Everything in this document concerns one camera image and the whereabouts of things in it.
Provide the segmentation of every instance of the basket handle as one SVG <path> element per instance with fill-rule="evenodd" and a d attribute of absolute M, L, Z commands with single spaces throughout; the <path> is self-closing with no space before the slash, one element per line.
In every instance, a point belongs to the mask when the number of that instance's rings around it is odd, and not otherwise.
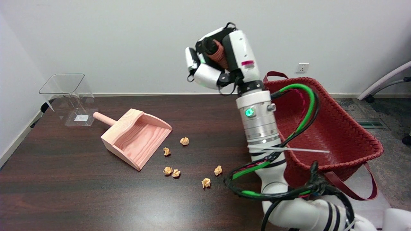
<path fill-rule="evenodd" d="M 267 72 L 266 76 L 264 76 L 263 82 L 268 82 L 268 77 L 270 77 L 270 76 L 278 76 L 278 77 L 283 77 L 283 78 L 288 79 L 288 76 L 285 75 L 284 73 L 276 72 L 276 71 L 270 71 L 270 72 Z"/>
<path fill-rule="evenodd" d="M 363 163 L 364 167 L 368 170 L 368 172 L 371 175 L 371 181 L 372 181 L 372 192 L 371 195 L 368 198 L 363 198 L 359 195 L 357 195 L 354 191 L 352 191 L 342 180 L 333 172 L 326 172 L 324 173 L 324 176 L 326 179 L 332 183 L 335 187 L 339 188 L 343 193 L 347 194 L 347 196 L 351 197 L 352 199 L 355 199 L 357 201 L 370 201 L 374 200 L 378 196 L 378 186 L 377 183 L 375 182 L 374 175 L 372 174 L 369 165 L 367 162 Z"/>

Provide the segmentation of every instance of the white wall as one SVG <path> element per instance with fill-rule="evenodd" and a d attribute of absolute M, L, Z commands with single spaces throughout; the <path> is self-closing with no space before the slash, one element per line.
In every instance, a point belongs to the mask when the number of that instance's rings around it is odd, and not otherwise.
<path fill-rule="evenodd" d="M 235 22 L 261 74 L 299 62 L 330 93 L 360 94 L 411 60 L 410 0 L 2 0 L 43 76 L 85 73 L 94 93 L 215 92 L 186 82 L 184 49 Z M 387 92 L 411 92 L 409 84 Z"/>
<path fill-rule="evenodd" d="M 0 15 L 0 167 L 6 153 L 39 113 L 44 99 L 38 91 L 44 83 L 39 71 Z"/>

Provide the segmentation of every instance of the white robot body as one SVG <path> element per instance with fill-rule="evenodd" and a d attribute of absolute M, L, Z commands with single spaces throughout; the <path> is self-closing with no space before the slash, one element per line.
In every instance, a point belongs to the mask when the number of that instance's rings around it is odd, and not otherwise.
<path fill-rule="evenodd" d="M 211 62 L 207 63 L 205 54 L 189 47 L 186 48 L 187 68 L 196 83 L 211 89 L 220 89 L 227 83 L 236 83 L 233 80 L 224 81 L 231 77 L 229 75 L 231 72 L 236 73 L 236 78 L 239 76 L 238 73 L 241 73 L 242 86 L 239 85 L 238 88 L 242 91 L 238 91 L 236 104 L 241 114 L 251 160 L 254 161 L 269 155 L 272 152 L 270 147 L 281 143 L 274 117 L 275 105 L 271 103 L 270 92 L 263 90 L 258 66 L 245 34 L 235 28 L 221 38 L 221 34 L 225 31 L 227 27 L 208 33 L 199 39 L 197 44 L 207 37 L 214 39 L 218 35 L 224 45 L 229 70 L 214 67 Z M 261 178 L 261 193 L 287 192 L 288 183 L 284 179 L 285 168 L 285 155 L 281 153 L 268 166 L 255 171 Z M 271 204 L 270 201 L 262 202 L 264 214 Z M 376 230 L 368 220 L 357 214 L 355 228 L 346 229 L 345 208 L 324 200 L 306 201 L 301 198 L 280 202 L 272 211 L 268 221 L 281 227 L 310 231 Z"/>

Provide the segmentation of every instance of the wall outlet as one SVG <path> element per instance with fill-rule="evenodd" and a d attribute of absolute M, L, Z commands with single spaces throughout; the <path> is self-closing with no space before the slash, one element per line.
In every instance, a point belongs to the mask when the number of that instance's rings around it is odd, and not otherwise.
<path fill-rule="evenodd" d="M 296 73 L 305 73 L 308 71 L 309 63 L 299 63 L 296 69 Z"/>

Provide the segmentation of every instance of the floor vent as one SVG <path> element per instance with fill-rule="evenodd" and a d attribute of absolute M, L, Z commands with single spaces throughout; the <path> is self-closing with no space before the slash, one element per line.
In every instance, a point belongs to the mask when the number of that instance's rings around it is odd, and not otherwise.
<path fill-rule="evenodd" d="M 361 118 L 355 120 L 365 129 L 386 129 L 388 130 L 387 125 L 381 119 L 369 119 Z"/>

